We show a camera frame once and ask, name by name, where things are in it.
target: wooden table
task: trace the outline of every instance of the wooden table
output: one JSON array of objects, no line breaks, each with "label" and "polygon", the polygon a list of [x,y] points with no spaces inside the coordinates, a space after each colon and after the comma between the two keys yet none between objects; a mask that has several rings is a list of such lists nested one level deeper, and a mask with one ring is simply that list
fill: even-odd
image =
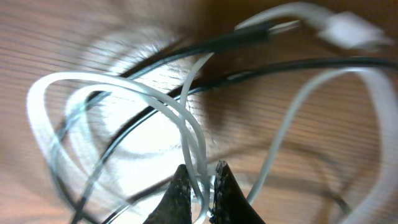
[{"label": "wooden table", "polygon": [[[227,32],[251,15],[284,2],[1,1],[0,222],[67,223],[71,217],[53,190],[27,120],[25,98],[33,82],[67,70],[118,74],[159,49]],[[335,11],[356,12],[386,29],[390,37],[398,37],[394,1],[318,2]],[[200,75],[343,53],[355,54],[326,46],[310,30],[299,29],[275,36],[269,43],[219,54]],[[381,56],[397,58],[396,53],[394,47]],[[138,80],[168,92],[182,83],[197,58],[179,60]],[[210,160],[227,160],[250,185],[291,99],[318,72],[278,73],[190,97],[188,109],[203,126]],[[50,87],[47,106],[54,125],[63,116],[65,100],[82,85],[59,82]],[[98,148],[104,150],[123,122],[144,106],[113,96],[90,111]],[[272,224],[336,223],[341,212],[319,191],[336,192],[354,207],[374,183],[378,161],[379,136],[368,94],[358,78],[339,78],[317,90],[302,107],[253,207]],[[122,144],[101,183],[127,197],[173,174],[181,162],[178,129],[158,114]],[[142,174],[142,169],[154,164],[159,169]],[[380,218],[398,223],[396,205],[382,209]],[[125,215],[116,223],[132,217],[133,223],[140,222],[154,207],[154,202],[141,205],[141,215]],[[109,212],[90,209],[90,204],[87,208],[101,218]]]}]

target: cable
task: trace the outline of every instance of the cable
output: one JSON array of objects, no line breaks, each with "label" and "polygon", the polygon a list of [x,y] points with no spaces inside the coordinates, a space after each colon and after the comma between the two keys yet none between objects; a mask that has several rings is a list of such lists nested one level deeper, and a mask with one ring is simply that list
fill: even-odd
[{"label": "cable", "polygon": [[[398,63],[391,62],[380,58],[371,57],[355,57],[355,58],[318,58],[318,59],[305,59],[305,60],[294,60],[291,62],[281,62],[271,65],[267,65],[256,70],[245,70],[241,72],[235,72],[224,75],[215,80],[207,80],[205,78],[199,78],[193,81],[189,94],[198,93],[201,91],[212,90],[215,88],[221,88],[234,83],[243,82],[248,79],[259,77],[260,75],[267,75],[270,73],[287,72],[291,70],[302,70],[310,68],[338,68],[347,66],[362,66],[362,67],[382,67],[390,69],[398,69]],[[169,95],[174,97],[176,100],[179,99],[179,93],[181,87],[172,90]],[[109,155],[113,153],[116,146],[137,126],[143,123],[146,119],[150,118],[157,111],[151,107],[148,107],[137,114],[133,119],[127,122],[123,128],[113,137],[111,144],[107,148]],[[65,190],[57,189],[59,194],[68,195]]]},{"label": "cable", "polygon": [[392,45],[382,28],[352,12],[335,13],[307,2],[290,2],[265,10],[243,21],[242,28],[280,17],[298,17],[318,31],[318,37],[342,49],[376,50]]},{"label": "cable", "polygon": [[[188,47],[174,50],[173,52],[168,53],[161,58],[149,58],[145,61],[145,63],[139,64],[129,69],[128,71],[121,74],[120,77],[133,80],[156,68],[159,68],[162,65],[181,58],[202,53],[222,52],[238,47],[244,47],[250,44],[260,43],[268,39],[268,30],[271,27],[272,24],[270,22],[263,22],[236,30],[234,32],[214,37],[210,40],[204,41],[203,43],[194,44]],[[86,106],[90,108],[103,100],[108,95],[108,93],[95,93],[90,96],[90,100]]]},{"label": "cable", "polygon": [[[254,18],[254,20],[255,20],[254,22],[253,22],[253,18],[244,21],[242,24],[237,26],[238,30],[235,33],[237,33],[237,34],[242,33],[243,36],[245,36],[247,34],[247,32],[246,32],[247,30],[254,30],[256,32],[260,31],[261,33],[264,33],[264,28],[262,26],[257,25],[257,23],[259,22],[259,19],[264,21],[264,20],[268,20],[268,19],[273,19],[275,17],[286,16],[286,14],[289,15],[291,12],[296,12],[295,14],[297,14],[299,17],[304,17],[306,20],[309,20],[310,21],[309,23],[311,25],[314,25],[314,24],[317,25],[318,23],[325,22],[326,19],[328,19],[329,17],[331,17],[331,15],[333,15],[333,12],[328,11],[327,9],[323,9],[323,8],[313,5],[313,4],[291,3],[291,4],[286,4],[286,5],[279,6],[277,8],[273,8],[268,11],[265,11],[260,16],[257,16],[257,17],[255,16],[257,19]],[[218,39],[214,42],[205,43],[205,45],[202,45],[202,46],[211,46],[211,47],[209,47],[209,49],[213,49],[214,52],[216,52],[217,50],[227,49],[225,47],[222,47],[222,45],[221,45],[222,41],[220,42],[219,40],[220,39]],[[242,38],[238,36],[238,38],[234,39],[234,41],[241,43]],[[174,60],[175,58],[178,58],[180,55],[181,55],[181,52],[176,51],[175,54],[170,54],[166,58],[169,58],[170,60]],[[141,76],[142,74],[152,70],[153,68],[156,68],[156,67],[158,67],[164,63],[167,63],[167,62],[168,62],[167,60],[164,60],[164,61],[158,60],[148,67],[144,67],[140,70],[134,70],[134,68],[133,68],[133,71],[130,70],[127,73],[129,74],[129,76],[131,78],[137,78],[137,77]],[[95,95],[95,97],[97,99],[101,100],[103,97],[106,96],[106,94],[107,93],[101,93],[101,95],[99,95],[97,93]],[[97,101],[98,100],[91,100],[87,105],[91,106],[93,103],[96,103]],[[186,156],[187,155],[186,154],[187,144],[183,141],[182,141],[182,147],[183,147],[184,155]]]},{"label": "cable", "polygon": [[[181,91],[181,98],[180,98],[180,104],[185,107],[185,104],[187,103],[187,98],[188,98],[188,92],[191,87],[192,81],[195,78],[195,75],[199,72],[200,68],[209,60],[211,56],[213,56],[214,53],[210,53],[201,59],[199,59],[192,67],[190,73],[187,75],[184,84],[182,86],[182,91]],[[181,122],[184,123],[185,125],[185,118],[184,115],[180,114],[179,116]],[[184,154],[184,157],[187,157],[189,155],[189,148],[188,148],[188,142],[187,139],[181,135],[181,147],[182,147],[182,152]],[[210,203],[210,180],[208,177],[208,172],[207,172],[207,158],[206,158],[206,150],[202,152],[205,158],[204,164],[202,166],[198,166],[198,173],[201,175],[201,179],[203,181],[203,186],[204,186],[204,197],[200,198],[201,202],[201,209],[199,214],[200,219],[197,220],[198,223],[203,223],[205,222],[206,214],[210,209],[208,208],[209,203]]]},{"label": "cable", "polygon": [[[155,184],[153,186],[151,186],[151,189],[153,192],[148,192],[149,194],[155,194],[156,190],[160,188],[159,184]],[[331,192],[327,189],[322,190],[321,192],[319,192],[320,196],[322,197],[326,197],[326,198],[330,198],[332,199],[341,209],[341,211],[343,212],[344,215],[348,215],[351,213],[351,208],[350,206],[347,204],[347,202],[338,194]],[[115,219],[120,216],[123,212],[125,212],[128,208],[132,207],[134,205],[122,205],[120,206],[117,210],[115,210],[112,214],[109,215],[109,217],[102,222],[102,224],[110,224],[113,221],[115,221]]]},{"label": "cable", "polygon": [[[273,31],[275,33],[279,33],[279,32],[283,32],[283,31],[289,30],[289,29],[291,29],[292,27],[295,27],[295,26],[296,26],[295,23],[291,23],[291,22],[288,22],[286,24],[279,24],[279,25],[274,26],[274,27],[271,27],[271,25],[269,23],[257,24],[257,25],[251,26],[251,27],[245,27],[245,28],[236,30],[232,34],[226,34],[226,35],[223,35],[221,37],[216,37],[214,39],[211,39],[211,40],[205,42],[204,44],[201,44],[201,45],[196,46],[196,47],[190,47],[190,48],[192,49],[192,52],[195,51],[194,49],[208,49],[208,50],[209,49],[213,49],[215,52],[220,52],[220,51],[223,51],[223,50],[228,50],[228,49],[233,48],[233,47],[240,47],[241,45],[243,46],[243,45],[246,45],[246,44],[255,43],[255,42],[259,42],[261,40],[264,40],[264,36],[268,35],[269,30],[271,30],[271,31]],[[228,41],[228,44],[223,44],[223,42],[225,40]],[[186,52],[186,50],[178,50],[177,52],[179,52],[179,53],[174,52],[171,55],[167,56],[166,58],[168,58],[168,59],[164,60],[162,63],[166,63],[166,62],[169,62],[170,60],[173,60],[173,58],[176,57],[176,55],[182,55],[181,52]],[[139,70],[137,73],[135,73],[131,77],[133,77],[133,78],[137,77],[137,76],[141,75],[143,72],[149,71],[152,68],[155,68],[156,66],[158,66],[160,64],[161,63],[158,61],[158,62],[156,62],[153,65],[149,65],[148,67],[144,67],[142,70]],[[122,77],[131,74],[134,71],[134,69],[135,68],[133,68],[133,69],[127,71],[126,73],[122,74]],[[91,98],[90,101],[86,104],[86,106],[89,108],[89,107],[91,107],[93,105],[93,103],[96,103],[96,102],[98,102],[98,100],[94,100],[94,99]],[[86,117],[84,115],[81,118],[80,124],[86,124],[85,120],[86,120]],[[80,126],[80,127],[75,126],[75,128],[77,130],[80,129],[80,131],[76,131],[75,133],[82,133],[83,132],[83,133],[86,133],[86,136],[88,136],[88,138],[90,138],[91,135],[90,136],[87,135],[87,133],[90,132],[90,129],[88,127],[87,128],[83,128],[83,126]],[[78,145],[79,142],[84,142],[84,143],[92,142],[92,141],[87,140],[87,139],[82,139],[81,135],[79,135],[79,134],[75,135],[74,133],[72,133],[70,135],[70,138],[71,138],[71,142],[72,142],[72,144],[73,144],[75,149],[80,148],[79,145]],[[91,152],[91,155],[88,158],[89,160],[92,161],[93,159],[98,158],[98,153],[96,152],[96,150],[93,149],[93,144],[85,144],[84,148],[87,151]],[[91,168],[90,164],[92,164],[92,162],[89,162],[87,160],[84,161],[84,158],[86,158],[86,156],[80,156],[79,158],[80,158],[81,162],[83,163],[83,168],[85,168],[85,171],[88,172],[88,170]]]},{"label": "cable", "polygon": [[374,69],[363,68],[346,68],[342,70],[325,72],[311,79],[297,94],[293,102],[290,104],[286,112],[285,118],[278,130],[277,135],[271,143],[267,157],[261,167],[258,180],[249,192],[247,200],[252,203],[258,193],[262,189],[262,185],[271,169],[272,163],[276,158],[279,147],[284,136],[289,130],[296,112],[302,103],[307,99],[308,95],[328,82],[347,72],[355,72],[365,82],[369,90],[371,100],[373,101],[376,115],[379,120],[379,132],[381,137],[381,171],[377,182],[372,188],[370,194],[353,210],[351,215],[342,221],[342,224],[364,223],[370,220],[371,214],[367,212],[374,207],[380,207],[395,192],[398,187],[398,178],[396,178],[396,170],[398,170],[398,152],[395,150],[398,146],[398,104],[395,96],[394,88],[390,84],[385,74]]},{"label": "cable", "polygon": [[[28,97],[27,97],[27,110],[28,110],[28,115],[29,115],[29,121],[31,123],[32,130],[34,131],[34,134],[37,138],[37,141],[43,150],[44,154],[47,155],[47,145],[49,143],[48,136],[50,138],[54,136],[53,129],[51,127],[50,121],[47,117],[47,113],[45,111],[45,105],[44,105],[44,98],[42,97],[44,95],[46,87],[51,84],[52,82],[55,82],[57,80],[64,80],[64,79],[81,79],[81,80],[91,80],[91,81],[101,81],[101,82],[108,82],[112,83],[113,85],[119,85],[123,86],[124,88],[130,88],[132,90],[135,90],[135,93],[140,91],[141,94],[140,97],[142,100],[145,102],[149,103],[150,105],[154,106],[156,109],[161,110],[163,113],[165,113],[175,124],[177,124],[182,132],[182,135],[184,135],[185,138],[188,138],[188,142],[190,143],[191,147],[194,149],[194,152],[198,158],[198,163],[201,164],[202,161],[205,161],[205,158],[203,157],[202,152],[205,151],[205,138],[203,135],[203,132],[200,129],[199,124],[195,120],[195,118],[180,104],[178,104],[176,101],[171,99],[169,96],[154,90],[148,86],[145,86],[141,83],[136,83],[133,81],[126,81],[123,78],[119,77],[112,77],[112,76],[107,76],[107,75],[99,75],[95,73],[54,73],[51,75],[48,75],[46,77],[41,78],[37,82],[34,83],[32,88],[29,90]],[[71,101],[68,103],[74,104],[75,99],[77,99],[78,96],[81,95],[84,91],[88,90],[94,90],[95,88],[102,88],[102,89],[112,89],[111,86],[104,86],[104,85],[95,85],[95,86],[88,86],[84,87],[81,90],[77,91],[72,98]],[[184,118],[188,120],[188,122],[192,125],[192,128],[195,131],[195,134],[197,135],[198,139],[198,144],[195,144],[196,141],[190,135],[190,132],[186,128],[185,125],[171,112],[170,109],[168,109],[165,105],[163,105],[161,102],[152,99],[149,96],[154,96],[158,100],[161,100],[163,102],[166,102],[168,105],[172,106],[175,108],[180,114],[184,115]],[[106,161],[109,157],[104,155],[104,160]],[[195,177],[195,172],[192,167],[192,162],[190,161],[190,156],[188,158],[187,163],[187,169],[190,172],[190,178],[193,180],[196,180]],[[102,167],[103,162],[100,162],[96,167]],[[93,185],[93,179],[97,179],[99,174],[100,174],[101,169],[95,169],[94,174],[92,175],[92,178],[89,179],[88,181],[88,186]],[[197,195],[201,195],[199,186],[197,182],[192,182],[193,189]],[[92,191],[92,187],[87,187],[83,195],[90,195]],[[81,217],[79,217],[80,210],[82,210],[82,206],[84,206],[85,201],[87,197],[82,197],[81,202],[79,203],[78,210],[76,211],[75,218],[73,219],[73,223],[77,222]]]},{"label": "cable", "polygon": [[153,194],[156,194],[157,192],[162,191],[163,187],[167,187],[169,182],[171,181],[172,176],[169,178],[166,178],[153,186],[139,192],[138,194],[135,194],[133,197],[131,197],[128,202],[128,205],[122,205],[120,206],[117,210],[115,210],[105,221],[102,222],[102,224],[109,224],[115,221],[118,216],[120,216],[123,212],[125,212],[128,208],[134,206],[137,202],[144,200],[147,197],[150,197]]}]

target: tangled cable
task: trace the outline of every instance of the tangled cable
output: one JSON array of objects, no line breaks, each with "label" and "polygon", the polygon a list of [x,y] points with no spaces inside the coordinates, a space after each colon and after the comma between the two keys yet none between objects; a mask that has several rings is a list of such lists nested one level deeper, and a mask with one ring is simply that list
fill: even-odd
[{"label": "tangled cable", "polygon": [[[286,12],[286,8],[288,9],[287,11],[289,11],[292,7],[290,5],[289,7],[279,8],[278,10],[283,9],[282,11]],[[325,12],[325,9],[319,10],[317,16],[322,17],[320,16],[322,12]],[[244,28],[246,26],[250,28],[250,26],[257,24],[258,22],[262,22],[266,19],[271,19],[277,15],[278,13],[274,14],[273,16],[265,16],[263,18],[259,16],[254,17],[253,19],[249,19],[246,22],[238,25],[237,29]],[[327,11],[327,13],[324,13],[323,17],[330,17],[330,12]],[[242,45],[242,42],[240,41],[237,41],[237,43],[237,45]],[[76,214],[73,217],[72,223],[77,223],[82,218],[87,218],[83,214],[83,207],[85,206],[85,203],[87,202],[95,187],[95,183],[101,174],[104,164],[109,159],[110,155],[117,145],[117,143],[112,142],[110,148],[113,147],[113,150],[107,150],[105,154],[103,154],[100,158],[98,155],[98,150],[95,149],[95,146],[92,143],[93,140],[91,138],[91,133],[88,127],[85,111],[88,107],[86,103],[87,98],[92,98],[92,93],[97,91],[102,91],[104,96],[108,95],[110,92],[123,93],[130,96],[131,98],[143,101],[149,106],[153,107],[155,110],[162,112],[173,123],[175,123],[175,125],[180,130],[183,156],[185,164],[187,165],[193,191],[195,195],[199,198],[201,204],[200,214],[195,223],[203,223],[206,218],[206,213],[208,212],[210,200],[210,183],[207,171],[206,142],[200,125],[198,124],[197,120],[192,116],[192,114],[190,114],[185,109],[185,104],[187,102],[188,94],[192,93],[190,89],[196,73],[214,54],[213,52],[216,52],[214,46],[213,48],[209,47],[208,50],[201,51],[210,53],[199,59],[192,67],[192,70],[186,77],[182,86],[180,103],[178,103],[169,95],[163,94],[149,86],[145,86],[141,83],[129,80],[127,78],[101,75],[96,73],[54,73],[41,78],[33,84],[27,96],[27,113],[36,140],[49,164],[54,163],[54,161],[52,160],[54,154],[61,153],[62,157],[68,163],[69,169],[72,169],[73,173],[76,174],[78,178],[87,178],[87,175],[85,173],[90,173],[92,169],[94,170],[93,173],[88,177],[88,181],[85,184],[85,190],[82,193],[81,199],[78,201],[77,206],[74,207],[74,209],[76,210]],[[171,58],[173,58],[173,60],[177,59],[178,57],[176,57],[176,55],[177,54],[172,55]],[[156,62],[156,64],[153,65],[151,69],[156,66],[160,66],[162,63],[165,62]],[[149,68],[145,68],[140,72],[132,74],[132,77],[136,78],[139,75],[148,72],[149,70]],[[270,172],[272,163],[277,155],[279,146],[286,132],[288,131],[291,122],[293,121],[295,113],[300,108],[300,105],[305,101],[307,96],[314,89],[326,83],[328,80],[331,80],[332,78],[336,78],[348,72],[357,73],[359,77],[364,80],[367,88],[369,89],[369,93],[371,95],[372,101],[374,102],[376,114],[379,120],[382,156],[381,170],[375,186],[373,187],[370,194],[360,203],[360,205],[355,210],[353,210],[351,215],[349,215],[342,221],[342,223],[363,223],[365,220],[369,219],[369,216],[371,215],[371,213],[368,213],[366,211],[371,210],[371,208],[373,207],[383,205],[388,200],[389,196],[393,193],[394,189],[398,187],[398,179],[392,178],[395,177],[394,172],[398,169],[398,164],[396,164],[396,161],[398,161],[398,152],[394,150],[394,147],[398,145],[398,139],[395,138],[395,136],[397,136],[398,134],[398,105],[394,89],[389,83],[387,77],[378,70],[370,68],[344,68],[341,70],[334,70],[331,72],[322,73],[321,75],[310,80],[302,88],[302,90],[299,91],[298,95],[295,97],[290,108],[288,109],[287,115],[280,126],[279,132],[276,134],[270,146],[269,153],[262,165],[259,177],[248,195],[247,200],[249,203],[252,203],[258,193],[261,191],[262,186],[266,181],[266,177]],[[243,73],[243,75],[237,75],[238,76],[234,77],[237,80],[239,80],[239,78],[241,77],[244,77],[244,75],[248,76],[247,73]],[[92,168],[92,162],[85,161],[84,158],[79,158],[81,159],[80,162],[83,164],[83,170],[80,170],[80,168],[68,156],[62,146],[62,140],[60,136],[64,136],[65,133],[56,132],[51,125],[49,117],[47,116],[47,112],[45,109],[45,90],[50,84],[59,80],[86,80],[105,83],[86,86],[76,91],[69,98],[65,112],[66,117],[68,118],[68,124],[65,126],[67,128],[71,128],[73,126],[75,129],[75,131],[72,132],[72,134],[70,135],[73,147],[79,148],[82,146],[82,144],[85,144],[84,142],[88,142],[88,144],[85,144],[84,148],[92,152],[91,155],[93,156],[93,158],[90,160],[96,159],[99,161],[94,165],[94,168]],[[178,116],[166,105],[172,107],[178,113]],[[188,121],[188,123],[191,125],[195,135],[193,135],[188,130],[185,121]],[[193,166],[190,151],[192,151],[195,155],[197,162],[196,169]],[[203,186],[202,190],[200,189],[199,182]],[[121,203],[126,203],[123,198],[119,198],[117,195],[112,194],[106,189],[106,187],[103,187],[100,184],[98,184],[97,187],[101,190],[102,193],[104,193],[104,195],[112,195],[113,197],[116,196],[116,198],[118,198]]]}]

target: cable plug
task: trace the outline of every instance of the cable plug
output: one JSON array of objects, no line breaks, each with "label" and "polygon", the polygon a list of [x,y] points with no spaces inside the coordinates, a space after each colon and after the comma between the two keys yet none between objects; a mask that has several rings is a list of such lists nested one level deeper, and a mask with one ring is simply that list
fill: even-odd
[{"label": "cable plug", "polygon": [[352,12],[342,12],[326,19],[319,38],[342,49],[375,51],[394,41],[384,31]]}]

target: black cable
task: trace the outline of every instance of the black cable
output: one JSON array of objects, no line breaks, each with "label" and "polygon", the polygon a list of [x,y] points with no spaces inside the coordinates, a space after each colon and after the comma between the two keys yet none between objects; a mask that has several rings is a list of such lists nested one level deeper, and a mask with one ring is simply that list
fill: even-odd
[{"label": "black cable", "polygon": [[[270,73],[287,72],[291,70],[303,70],[310,68],[340,68],[340,67],[382,67],[391,68],[398,70],[398,63],[384,60],[381,58],[372,57],[353,57],[353,58],[316,58],[306,60],[296,60],[291,62],[281,62],[272,65],[267,65],[256,70],[245,70],[241,72],[235,72],[214,80],[207,81],[205,78],[199,78],[192,83],[189,95],[198,93],[200,91],[207,91],[223,86],[228,86],[234,83],[243,82],[248,79],[256,78],[261,75],[267,75]],[[182,87],[178,87],[172,90],[169,95],[174,97],[176,100],[180,97]],[[101,172],[104,163],[109,159],[110,155],[114,152],[116,146],[136,127],[138,127],[145,120],[154,115],[157,111],[152,107],[147,107],[135,117],[130,119],[123,128],[115,135],[111,144],[103,154],[98,165],[96,166],[95,172],[90,176],[90,182],[94,183],[97,175]],[[90,196],[92,189],[85,189],[80,202],[86,202]],[[80,211],[83,210],[83,206],[78,207]]]},{"label": "black cable", "polygon": [[[181,58],[203,53],[220,53],[226,50],[236,49],[250,44],[257,44],[268,40],[269,29],[271,27],[272,23],[263,22],[250,27],[235,30],[234,32],[219,35],[200,44],[194,44],[188,47],[174,50],[173,52],[164,55],[161,58],[149,58],[145,61],[145,63],[140,63],[139,65],[136,65],[135,67],[121,74],[120,77],[133,80],[156,68],[159,68],[162,65]],[[103,100],[107,96],[109,96],[109,93],[105,92],[96,92],[92,94],[89,98],[87,108],[90,108],[91,106],[97,104],[99,101]]]}]

